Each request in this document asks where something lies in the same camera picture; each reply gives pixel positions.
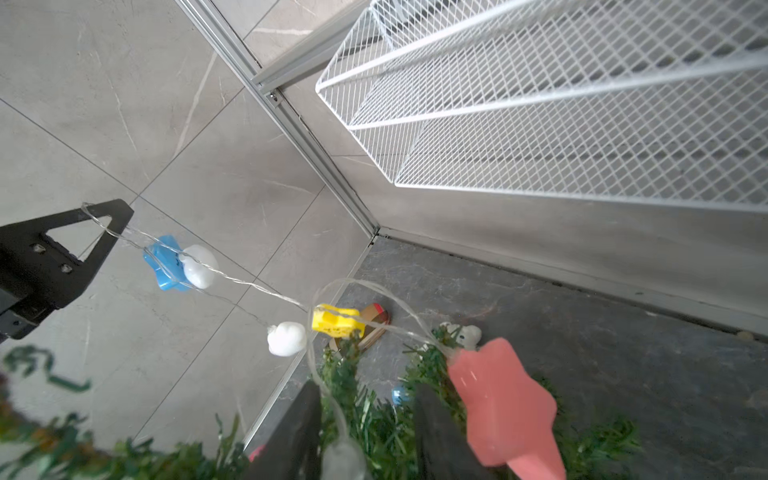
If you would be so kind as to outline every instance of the gray marble tile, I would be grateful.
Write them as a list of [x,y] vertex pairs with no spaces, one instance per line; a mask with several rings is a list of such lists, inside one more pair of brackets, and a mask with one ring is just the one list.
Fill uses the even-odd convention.
[[304,324],[306,312],[255,289],[239,305],[257,317],[240,309],[230,313],[137,439],[154,437],[159,449],[199,440],[213,455],[218,445],[215,413],[227,428],[241,415],[239,438],[250,428],[293,360],[269,352],[266,326]]
[[[349,274],[369,241],[333,193],[324,188],[259,279],[309,304],[319,288]],[[335,293],[327,292],[329,297]]]
[[278,0],[245,38],[262,66],[302,41],[355,0]]
[[[0,225],[30,220],[136,194],[96,168],[23,115],[0,102]],[[51,230],[75,255],[101,232],[93,222]]]
[[[431,324],[474,324],[483,342],[509,340],[529,373],[552,381],[578,428],[616,414],[634,420],[644,448],[634,461],[639,478],[749,478],[737,474],[768,468],[765,343],[381,237],[356,278],[387,286]],[[338,304],[374,300],[395,324],[412,326],[357,286]],[[385,398],[408,361],[402,344],[385,334],[359,367]],[[300,366],[275,416],[305,379]],[[249,450],[277,421],[268,416]]]
[[245,38],[277,0],[216,0],[214,4],[240,38]]
[[173,0],[0,5],[0,98],[139,192],[241,88]]
[[[172,234],[182,247],[205,245],[144,200],[132,206],[132,226],[155,236]],[[223,271],[253,278],[221,253],[214,254]],[[232,302],[245,290],[223,280],[209,289]],[[80,298],[25,339],[0,345],[0,356],[21,344],[48,348],[56,356],[56,373],[90,379],[93,388],[73,394],[38,376],[14,379],[14,402],[40,420],[70,411],[87,415],[85,428],[94,430],[99,446],[110,448],[139,433],[232,309],[231,303],[202,293],[160,290],[141,251],[118,242]]]
[[366,155],[357,140],[315,93],[318,72],[283,90],[288,102],[330,155]]
[[142,196],[257,275],[322,187],[243,91]]

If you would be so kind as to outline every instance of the artificial garland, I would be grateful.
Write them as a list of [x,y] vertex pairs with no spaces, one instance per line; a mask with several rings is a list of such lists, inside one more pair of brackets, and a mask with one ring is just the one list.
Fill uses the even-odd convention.
[[[455,340],[445,328],[435,330],[435,336],[449,346]],[[418,478],[415,455],[413,411],[408,401],[398,406],[381,402],[376,393],[357,382],[360,360],[359,340],[339,342],[339,352],[326,349],[323,354],[321,375],[334,398],[339,402],[349,423],[350,435],[360,444],[368,459],[369,470],[376,480],[403,480]],[[426,384],[437,393],[445,407],[465,430],[466,411],[458,393],[448,377],[445,357],[434,347],[408,349],[412,356],[402,384],[411,396],[415,385]],[[53,355],[34,346],[13,349],[4,360],[11,372],[22,371],[24,377],[38,369],[42,360],[48,381],[81,392],[89,385],[78,385],[52,373]],[[558,401],[558,414],[554,435],[563,457],[568,480],[603,478],[630,478],[626,462],[639,449],[634,424],[626,419],[595,425],[584,432],[569,426],[567,413],[549,382],[537,379]],[[170,453],[152,450],[152,439],[135,445],[132,439],[116,444],[112,451],[96,449],[91,432],[82,432],[84,418],[71,413],[60,422],[53,419],[41,424],[17,412],[10,400],[7,379],[0,374],[0,443],[23,443],[30,448],[20,457],[0,465],[0,475],[8,473],[14,478],[21,470],[36,465],[39,478],[100,477],[109,480],[136,478],[165,480],[193,478],[199,480],[237,480],[248,460],[243,445],[235,442],[239,419],[235,417],[231,433],[224,436],[217,415],[220,444],[216,458],[206,458],[200,442],[179,443]],[[337,436],[333,414],[323,401],[323,428],[321,449]],[[516,478],[509,468],[497,468],[499,478]]]

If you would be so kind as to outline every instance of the clear wire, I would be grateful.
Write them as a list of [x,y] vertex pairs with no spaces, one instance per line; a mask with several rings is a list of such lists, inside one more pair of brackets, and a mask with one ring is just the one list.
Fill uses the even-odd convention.
[[316,92],[397,187],[766,212],[766,18],[767,0],[373,0]]
[[[220,300],[224,300],[225,302],[231,303],[232,305],[236,306],[237,308],[243,310],[245,313],[248,313],[249,315],[253,316],[260,323],[264,324],[263,321],[261,319],[259,319],[258,316],[253,315],[252,313],[248,312],[243,307],[237,305],[235,302],[233,302],[233,301],[231,301],[231,300],[229,300],[229,299],[227,299],[227,298],[225,298],[223,296],[219,296],[219,295],[215,295],[215,294],[212,294],[212,293],[208,293],[205,290],[197,288],[195,285],[192,285],[192,284],[190,284],[188,282],[181,281],[178,278],[176,278],[176,276],[173,274],[173,272],[171,272],[165,265],[163,265],[163,263],[152,253],[152,251],[150,249],[150,246],[145,246],[145,247],[141,246],[138,243],[136,243],[135,241],[133,241],[132,239],[130,239],[130,238],[124,236],[124,235],[121,235],[121,234],[119,234],[117,232],[114,232],[114,231],[110,230],[106,225],[104,225],[101,222],[101,220],[99,220],[94,214],[92,214],[90,212],[88,207],[90,207],[91,205],[92,204],[83,203],[81,205],[81,210],[83,212],[85,212],[85,214],[88,215],[99,227],[101,227],[101,229],[104,230],[104,232],[106,232],[106,233],[108,233],[108,234],[112,235],[113,237],[118,238],[120,240],[125,240],[130,245],[132,245],[133,247],[136,247],[139,250],[144,251],[147,255],[149,255],[149,257],[152,258],[152,260],[154,260],[157,263],[157,265],[160,266],[160,268],[163,270],[163,272],[166,275],[168,275],[168,277],[171,278],[174,282],[178,282],[179,284],[184,285],[185,287],[190,288],[192,290],[196,290],[197,292],[201,292],[201,293],[204,293],[204,294],[206,294],[208,296],[212,296],[212,297],[218,298]],[[206,267],[210,271],[212,271],[214,273],[217,273],[218,275],[226,278],[227,280],[230,280],[230,281],[235,282],[235,283],[239,283],[241,285],[251,286],[251,287],[255,288],[256,290],[259,290],[262,293],[266,293],[267,295],[275,296],[275,297],[277,297],[277,298],[279,298],[281,300],[285,300],[288,303],[292,303],[293,305],[296,305],[299,308],[306,310],[308,312],[307,324],[306,324],[308,332],[312,330],[312,321],[313,321],[313,317],[314,317],[315,311],[331,312],[334,315],[341,316],[341,317],[344,317],[344,318],[351,318],[351,319],[354,319],[354,320],[356,320],[356,321],[358,321],[358,322],[360,322],[360,323],[362,323],[364,325],[371,326],[373,328],[377,328],[377,329],[380,328],[380,329],[388,330],[390,332],[394,332],[394,333],[398,333],[400,335],[407,336],[407,337],[409,337],[411,339],[414,339],[414,340],[417,340],[417,341],[419,341],[421,343],[428,343],[430,345],[433,345],[433,346],[437,347],[448,358],[450,358],[452,356],[453,352],[455,351],[454,349],[449,348],[447,346],[444,346],[440,342],[437,341],[437,339],[432,334],[432,331],[430,330],[430,328],[426,324],[426,322],[421,317],[419,317],[419,315],[413,310],[413,308],[411,308],[410,305],[408,305],[408,303],[405,302],[405,300],[397,297],[394,293],[390,292],[388,289],[386,289],[382,285],[379,285],[378,283],[369,282],[368,280],[356,280],[356,279],[353,279],[353,278],[339,278],[339,279],[333,280],[330,283],[328,283],[327,285],[325,285],[324,287],[322,287],[319,290],[317,290],[317,292],[315,293],[315,296],[313,297],[313,301],[312,301],[312,304],[315,305],[315,307],[310,309],[307,306],[305,306],[303,303],[301,303],[299,300],[296,300],[296,299],[291,298],[289,296],[281,295],[281,294],[279,294],[277,292],[269,291],[269,290],[265,289],[264,287],[262,287],[261,285],[257,285],[254,282],[247,282],[246,280],[240,280],[240,279],[234,278],[232,276],[229,276],[226,273],[222,272],[221,270],[217,270],[217,269],[213,268],[211,265],[208,265],[207,263],[204,263],[204,262],[200,261],[194,255],[190,255],[189,253],[186,253],[186,252],[184,252],[182,250],[179,250],[179,249],[177,249],[175,247],[167,245],[166,243],[164,243],[163,241],[161,241],[160,239],[158,239],[154,235],[150,235],[149,233],[143,232],[143,231],[141,231],[141,230],[139,230],[137,228],[133,228],[133,227],[129,227],[129,226],[126,226],[125,230],[128,230],[130,232],[134,232],[134,233],[138,233],[139,235],[142,235],[142,236],[152,240],[156,244],[161,245],[162,247],[165,247],[165,248],[169,249],[170,251],[172,251],[172,252],[174,252],[174,253],[176,253],[178,255],[184,255],[186,257],[189,257],[192,260],[194,260],[195,262],[198,262],[200,265]],[[416,323],[419,324],[419,327],[421,328],[421,330],[424,332],[425,335],[423,336],[423,335],[420,335],[418,333],[414,333],[414,332],[412,332],[412,331],[410,331],[408,329],[404,329],[404,328],[402,328],[400,326],[395,326],[395,325],[385,324],[385,323],[369,322],[368,320],[365,320],[365,319],[361,318],[360,316],[349,315],[349,314],[346,314],[346,313],[340,313],[340,312],[337,312],[335,310],[328,310],[326,307],[318,304],[319,299],[323,296],[323,294],[329,288],[332,288],[332,287],[339,288],[341,286],[349,285],[351,283],[362,285],[362,286],[364,286],[364,287],[366,287],[366,288],[368,288],[368,289],[370,289],[370,290],[372,290],[372,291],[374,291],[374,292],[376,292],[376,293],[378,293],[380,295],[386,296],[386,297],[390,298],[391,300],[394,300],[395,303],[397,303],[410,316],[412,316],[414,318],[414,320],[416,321]],[[334,419],[336,420],[336,426],[337,426],[337,428],[339,430],[339,437],[341,439],[344,439],[344,438],[349,436],[349,429],[348,429],[347,424],[346,424],[346,419],[344,418],[344,412],[341,410],[341,406],[336,401],[336,399],[333,398],[333,395],[331,395],[330,389],[325,384],[323,379],[320,377],[320,374],[317,372],[317,364],[316,364],[316,359],[315,359],[315,351],[314,351],[314,348],[313,348],[311,343],[307,344],[306,355],[307,355],[307,362],[309,363],[309,366],[310,366],[310,372],[312,373],[312,378],[315,381],[315,383],[317,383],[317,385],[319,386],[320,392],[329,400],[329,402],[331,404],[331,407],[333,409]]]

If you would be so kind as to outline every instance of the tile grout line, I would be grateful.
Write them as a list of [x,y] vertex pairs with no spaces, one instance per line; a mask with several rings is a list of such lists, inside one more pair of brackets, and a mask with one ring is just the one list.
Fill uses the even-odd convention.
[[91,161],[91,160],[90,160],[88,157],[86,157],[85,155],[83,155],[83,154],[81,154],[80,152],[76,151],[76,150],[75,150],[73,147],[69,146],[69,144],[67,144],[66,142],[64,142],[64,141],[63,141],[61,138],[59,138],[59,137],[57,137],[56,135],[54,135],[53,133],[51,133],[51,132],[50,132],[50,131],[49,131],[47,128],[43,127],[43,126],[42,126],[42,125],[40,125],[38,122],[36,122],[36,121],[32,120],[30,117],[28,117],[27,115],[25,115],[24,113],[22,113],[22,111],[20,111],[19,109],[17,109],[17,108],[16,108],[16,107],[14,107],[13,105],[9,104],[7,101],[3,100],[2,98],[0,98],[0,101],[1,101],[2,103],[4,103],[4,104],[8,105],[8,108],[10,108],[11,110],[13,110],[13,111],[14,111],[14,112],[16,112],[17,114],[19,114],[19,115],[21,115],[22,117],[24,117],[24,118],[26,118],[27,120],[29,120],[29,121],[30,121],[30,122],[31,122],[33,125],[35,125],[37,128],[39,128],[40,130],[43,130],[43,131],[44,131],[46,134],[48,134],[48,135],[51,135],[51,137],[53,137],[53,138],[54,138],[54,139],[55,139],[57,142],[59,142],[60,144],[64,145],[64,146],[65,146],[66,148],[68,148],[69,150],[71,150],[71,151],[75,152],[75,153],[76,153],[76,154],[77,154],[77,155],[78,155],[80,158],[82,158],[83,160],[87,161],[89,164],[93,165],[93,166],[94,166],[94,167],[96,167],[97,169],[99,169],[99,170],[101,170],[102,172],[104,172],[104,173],[105,173],[105,174],[106,174],[108,177],[110,177],[112,180],[114,180],[114,181],[118,182],[118,183],[119,183],[120,185],[122,185],[123,187],[126,187],[126,188],[127,188],[129,191],[130,191],[130,192],[132,192],[132,193],[134,193],[134,194],[138,195],[138,194],[136,193],[136,190],[134,190],[133,188],[130,188],[128,185],[126,185],[126,184],[124,184],[123,182],[119,181],[117,178],[115,178],[115,177],[114,177],[112,174],[110,174],[110,173],[109,173],[108,171],[106,171],[104,168],[102,168],[102,167],[98,166],[98,165],[97,165],[95,162]]
[[[362,266],[362,263],[368,258],[368,254],[373,249],[373,244],[376,242],[376,238],[378,236],[375,236],[371,239],[371,241],[366,245],[365,248],[362,249],[361,254],[357,258],[357,261],[354,265],[352,265],[352,268],[347,273],[348,277],[354,278],[357,274],[358,270],[360,270],[360,267]],[[260,282],[267,285],[266,282],[263,280],[259,280]],[[339,289],[336,291],[336,294],[333,296],[333,304],[336,304],[339,300],[341,300],[342,295],[346,292],[346,288],[348,286],[342,285],[339,287]],[[312,340],[309,341],[309,343],[313,343],[314,339],[316,338],[316,335],[313,336]],[[283,377],[280,379],[280,381],[277,383],[277,386],[270,394],[270,397],[266,400],[264,405],[261,408],[261,412],[259,412],[259,415],[256,417],[256,420],[253,421],[253,424],[251,425],[250,429],[246,433],[245,437],[243,438],[243,444],[245,445],[244,448],[248,449],[248,446],[250,442],[253,440],[253,437],[256,436],[257,431],[259,430],[259,427],[261,427],[261,424],[264,422],[264,419],[267,415],[269,415],[270,410],[274,406],[275,402],[277,401],[277,397],[280,396],[280,393],[283,391],[283,388],[285,388],[285,385],[290,381],[290,378],[293,376],[293,373],[296,371],[296,368],[298,368],[299,364],[304,358],[304,353],[300,353],[296,356],[296,358],[288,365],[288,368],[286,369],[285,373],[283,374]]]
[[[275,291],[275,292],[278,292],[278,291],[277,291],[277,288],[275,288],[275,287],[271,286],[270,284],[268,284],[268,283],[267,283],[267,282],[265,282],[264,280],[262,280],[262,279],[260,279],[260,278],[256,278],[256,280],[259,280],[261,283],[263,283],[264,285],[268,286],[268,287],[269,287],[269,288],[271,288],[273,291]],[[300,310],[302,310],[304,313],[308,313],[308,312],[307,312],[307,310],[305,310],[305,309],[301,308],[301,307],[300,307],[300,306],[298,306],[298,305],[295,305],[295,307],[296,307],[296,308],[298,308],[298,309],[300,309]]]
[[197,233],[195,233],[195,232],[193,232],[192,230],[190,230],[190,228],[189,228],[189,227],[187,227],[186,225],[184,225],[183,223],[181,223],[179,220],[176,220],[176,219],[175,219],[175,218],[173,218],[171,215],[169,215],[169,214],[167,214],[167,213],[163,212],[163,211],[162,211],[162,210],[161,210],[161,209],[160,209],[160,208],[159,208],[157,205],[153,204],[152,202],[150,202],[150,201],[149,201],[149,200],[147,200],[146,198],[144,198],[144,197],[136,197],[136,199],[134,200],[134,202],[135,202],[136,200],[140,199],[140,198],[141,198],[143,201],[145,201],[145,202],[147,202],[148,204],[150,204],[150,205],[151,205],[151,206],[152,206],[154,209],[156,209],[158,212],[160,212],[161,214],[163,214],[163,215],[165,215],[166,217],[170,218],[170,219],[171,219],[171,220],[172,220],[172,221],[173,221],[173,222],[174,222],[176,225],[178,225],[179,227],[181,227],[181,228],[185,229],[187,232],[189,232],[189,233],[192,233],[192,234],[193,234],[195,237],[199,238],[200,240],[202,240],[202,241],[203,241],[203,242],[205,242],[206,244],[210,245],[210,246],[211,246],[211,247],[212,247],[214,250],[216,250],[216,252],[217,252],[217,253],[220,253],[222,257],[224,257],[224,258],[226,258],[227,260],[229,260],[230,262],[234,263],[234,264],[235,264],[235,265],[237,265],[239,268],[242,268],[242,269],[243,269],[243,270],[244,270],[246,273],[248,273],[249,275],[253,275],[253,272],[251,272],[250,270],[248,270],[246,267],[244,267],[244,266],[240,265],[238,262],[236,262],[236,261],[232,260],[231,258],[229,258],[229,257],[228,257],[228,256],[227,256],[227,255],[226,255],[224,252],[222,252],[221,250],[219,250],[218,248],[216,248],[216,246],[214,246],[212,243],[209,243],[209,242],[208,242],[208,241],[206,241],[206,240],[205,240],[203,237],[201,237],[201,236],[200,236],[200,235],[198,235]]
[[[132,203],[133,203],[133,202],[135,202],[135,201],[136,201],[136,199],[138,199],[138,198],[139,198],[139,196],[137,195],[136,197],[134,197],[134,199],[133,199],[133,200],[131,200],[130,202],[128,202],[128,205],[129,205],[129,206],[130,206],[130,205],[132,205]],[[81,252],[80,252],[80,254],[79,254],[79,255],[78,255],[78,257],[77,257],[77,258],[78,258],[78,260],[80,260],[80,261],[83,261],[83,259],[81,259],[80,257],[82,257],[82,256],[83,256],[83,254],[84,254],[85,252],[87,252],[89,248],[91,248],[92,246],[94,246],[94,243],[98,242],[98,241],[99,241],[99,239],[101,239],[101,235],[103,235],[103,234],[104,234],[104,231],[103,231],[103,230],[102,230],[101,232],[97,233],[97,235],[96,235],[96,238],[94,238],[94,239],[93,239],[93,240],[92,240],[92,241],[91,241],[91,242],[88,244],[88,246],[87,246],[87,247],[85,247],[85,250],[83,250],[83,251],[81,251]]]
[[144,187],[143,189],[141,189],[141,192],[139,192],[139,193],[138,193],[138,196],[139,196],[139,197],[141,197],[143,200],[146,200],[146,198],[142,197],[141,195],[142,195],[142,194],[144,194],[144,192],[145,192],[145,191],[147,191],[147,189],[148,189],[149,187],[151,187],[151,186],[152,186],[152,184],[153,184],[153,183],[154,183],[154,182],[155,182],[155,181],[156,181],[158,178],[160,178],[160,175],[162,175],[162,174],[163,174],[163,172],[165,172],[165,171],[168,169],[168,167],[170,167],[170,165],[171,165],[173,162],[175,162],[175,161],[176,161],[176,159],[177,159],[177,158],[179,158],[179,156],[181,156],[181,154],[182,154],[182,153],[183,153],[183,152],[184,152],[184,151],[187,149],[187,147],[189,147],[190,145],[192,145],[192,142],[194,142],[194,141],[195,141],[195,139],[196,139],[197,137],[199,137],[199,136],[200,136],[200,134],[202,134],[202,133],[205,131],[205,129],[206,129],[206,128],[208,128],[208,126],[214,122],[214,120],[216,120],[216,118],[217,118],[217,117],[218,117],[218,116],[221,114],[221,112],[223,112],[223,111],[224,111],[224,110],[225,110],[227,107],[229,107],[229,106],[230,106],[230,103],[232,103],[232,102],[234,101],[234,99],[235,99],[235,98],[237,98],[237,95],[241,94],[241,93],[243,92],[243,90],[245,90],[245,87],[244,87],[244,86],[243,86],[243,87],[242,87],[240,90],[238,90],[238,91],[237,91],[237,93],[236,93],[235,95],[233,95],[233,96],[232,96],[232,98],[230,98],[230,100],[227,102],[227,104],[225,104],[225,105],[224,105],[224,106],[223,106],[223,107],[222,107],[222,108],[221,108],[221,109],[220,109],[218,112],[216,112],[216,114],[213,116],[213,118],[211,118],[211,119],[208,121],[208,123],[206,123],[206,124],[205,124],[205,127],[202,127],[202,128],[200,129],[200,131],[199,131],[199,132],[197,132],[197,134],[195,134],[195,136],[194,136],[194,137],[192,137],[192,138],[191,138],[191,139],[190,139],[190,140],[187,142],[187,144],[186,144],[186,145],[184,145],[184,148],[182,148],[181,150],[179,150],[179,153],[177,153],[175,157],[173,157],[173,158],[171,158],[171,159],[170,159],[170,162],[168,162],[168,164],[167,164],[165,167],[163,167],[163,169],[162,169],[162,170],[160,170],[160,172],[159,172],[157,175],[155,175],[155,176],[154,176],[154,178],[152,179],[152,181],[151,181],[149,184],[147,184],[147,186],[146,186],[146,187]]
[[303,219],[303,218],[304,218],[304,215],[306,215],[306,212],[310,211],[310,208],[311,208],[311,207],[312,207],[312,205],[315,203],[315,200],[317,200],[317,197],[319,197],[319,196],[320,196],[320,194],[323,192],[323,190],[325,190],[325,188],[326,188],[326,185],[325,185],[325,184],[323,184],[323,188],[321,188],[321,189],[320,189],[320,191],[319,191],[319,192],[317,192],[317,195],[315,195],[315,197],[312,199],[312,201],[310,202],[310,204],[309,204],[309,205],[307,205],[307,207],[306,207],[306,210],[304,210],[304,213],[303,213],[303,214],[301,214],[301,217],[299,217],[299,219],[296,221],[296,223],[293,225],[293,227],[291,227],[291,229],[290,229],[290,232],[288,232],[288,234],[286,235],[286,237],[285,237],[285,238],[283,238],[283,241],[282,241],[282,242],[280,242],[280,245],[278,245],[278,246],[277,246],[277,248],[275,249],[275,251],[274,251],[274,252],[272,252],[272,255],[270,256],[270,259],[269,259],[269,260],[267,260],[267,261],[266,261],[266,263],[264,264],[264,266],[262,266],[262,267],[261,267],[261,270],[259,270],[259,273],[258,273],[258,275],[256,275],[256,278],[257,278],[257,279],[261,280],[261,279],[259,278],[259,275],[261,275],[261,274],[263,273],[263,271],[264,271],[264,269],[266,268],[266,266],[270,264],[270,262],[271,262],[271,261],[272,261],[272,259],[275,257],[275,255],[277,254],[277,252],[278,252],[278,251],[280,251],[280,248],[283,246],[283,244],[286,242],[286,240],[288,240],[288,237],[290,237],[290,234],[292,234],[292,233],[293,233],[293,231],[296,229],[296,226],[299,224],[299,222],[301,221],[301,219]]
[[194,356],[194,358],[189,363],[189,365],[187,365],[187,368],[184,369],[184,371],[181,373],[181,375],[179,375],[179,378],[176,379],[176,382],[174,382],[173,386],[171,386],[171,388],[168,390],[168,393],[165,394],[165,397],[163,397],[163,399],[160,401],[160,403],[157,404],[157,407],[155,407],[155,409],[152,410],[152,413],[147,417],[147,420],[144,422],[144,424],[141,426],[141,428],[138,429],[138,431],[136,432],[136,435],[134,435],[135,439],[138,438],[139,434],[141,433],[141,430],[144,430],[144,427],[147,426],[149,421],[152,420],[152,417],[154,416],[154,414],[157,413],[158,409],[160,409],[160,407],[163,405],[163,402],[165,402],[165,400],[168,398],[170,393],[174,391],[174,389],[176,388],[176,385],[178,385],[179,382],[181,381],[181,379],[184,377],[184,375],[187,374],[187,371],[189,371],[189,369],[192,366],[192,364],[194,364],[194,361],[197,360],[197,357],[200,356],[200,354],[203,352],[203,350],[205,350],[205,347],[208,346],[208,343],[210,343],[210,341],[216,336],[216,333],[219,331],[219,329],[224,324],[224,322],[226,322],[227,319],[230,317],[230,315],[232,315],[232,312],[234,312],[235,309],[237,308],[237,304],[240,303],[240,301],[245,297],[245,294],[248,293],[248,290],[250,290],[250,287],[247,286],[247,288],[243,292],[243,295],[240,296],[238,301],[235,302],[235,305],[232,306],[232,309],[224,316],[223,320],[221,320],[221,323],[219,323],[219,326],[216,327],[216,329],[211,334],[211,336],[208,337],[208,340],[205,342],[205,345],[203,345],[203,348],[201,348],[197,352],[197,354]]
[[248,33],[246,33],[246,34],[245,34],[245,35],[244,35],[244,36],[243,36],[243,37],[240,39],[240,41],[241,41],[241,42],[243,42],[243,45],[245,45],[245,39],[246,39],[246,38],[248,38],[248,37],[250,36],[250,34],[252,34],[252,33],[253,33],[253,30],[255,30],[255,29],[256,29],[256,27],[258,27],[258,26],[259,26],[259,23],[261,23],[261,22],[262,22],[262,21],[263,21],[263,20],[266,18],[266,16],[267,16],[267,15],[269,15],[269,14],[270,14],[270,12],[272,12],[272,10],[273,10],[275,7],[277,7],[277,4],[278,4],[278,3],[280,3],[280,0],[276,0],[276,2],[274,2],[274,3],[272,4],[272,6],[270,7],[270,9],[269,9],[269,10],[267,10],[266,12],[264,12],[264,15],[261,15],[261,18],[259,18],[258,20],[256,20],[256,23],[254,23],[254,24],[253,24],[253,27],[251,27],[251,28],[250,28],[250,30],[248,31]]

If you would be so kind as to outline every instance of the small blue ornament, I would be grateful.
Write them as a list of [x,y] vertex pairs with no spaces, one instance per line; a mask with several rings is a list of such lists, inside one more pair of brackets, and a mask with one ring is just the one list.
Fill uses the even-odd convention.
[[[179,243],[176,241],[173,235],[163,235],[160,237],[160,241],[169,247],[173,247],[176,250],[181,250]],[[157,262],[147,254],[147,252],[144,252],[144,261],[149,263],[149,266],[151,266],[152,270],[154,270],[154,274],[157,277],[157,285],[160,286],[160,290],[170,290],[172,288],[175,288],[181,292],[189,290],[188,286],[184,286],[179,283],[189,282],[187,281],[187,277],[184,275],[184,265],[179,261],[178,254],[169,248],[163,247],[159,243],[155,243],[149,247],[149,250],[163,264],[163,266],[158,265]],[[174,277],[176,277],[176,280],[171,279],[163,271],[163,267],[165,267],[165,270],[168,272],[171,272]]]
[[403,402],[408,401],[408,393],[405,387],[397,386],[392,389],[392,404],[402,405]]

